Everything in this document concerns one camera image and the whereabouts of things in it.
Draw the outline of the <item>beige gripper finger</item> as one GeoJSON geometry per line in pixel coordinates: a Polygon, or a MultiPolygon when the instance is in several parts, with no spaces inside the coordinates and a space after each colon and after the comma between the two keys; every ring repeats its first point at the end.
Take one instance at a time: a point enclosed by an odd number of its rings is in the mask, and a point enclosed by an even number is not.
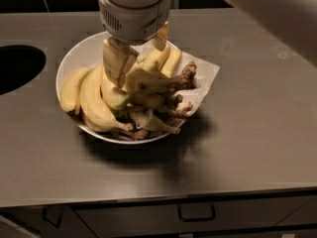
{"type": "Polygon", "coordinates": [[[155,49],[162,52],[165,48],[168,36],[168,21],[158,28],[156,34],[152,38],[152,45],[155,49]]]}
{"type": "Polygon", "coordinates": [[[126,74],[131,70],[139,53],[131,46],[115,39],[103,41],[103,66],[108,79],[117,87],[122,88],[126,74]]]}

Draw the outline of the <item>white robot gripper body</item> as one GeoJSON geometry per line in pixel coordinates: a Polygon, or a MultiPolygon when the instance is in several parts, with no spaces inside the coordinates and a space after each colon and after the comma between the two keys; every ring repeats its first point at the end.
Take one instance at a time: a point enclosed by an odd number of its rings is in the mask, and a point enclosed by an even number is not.
{"type": "Polygon", "coordinates": [[[98,0],[101,21],[117,40],[141,45],[165,25],[171,0],[98,0]]]}

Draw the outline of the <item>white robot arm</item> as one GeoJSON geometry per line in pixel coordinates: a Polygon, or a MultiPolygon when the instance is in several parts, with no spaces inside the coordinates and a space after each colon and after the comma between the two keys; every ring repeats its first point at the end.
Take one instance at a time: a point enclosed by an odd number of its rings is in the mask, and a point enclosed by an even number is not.
{"type": "MultiPolygon", "coordinates": [[[[317,0],[224,0],[317,64],[317,0]]],[[[170,0],[98,0],[102,24],[124,55],[147,41],[161,51],[170,0]]]]}

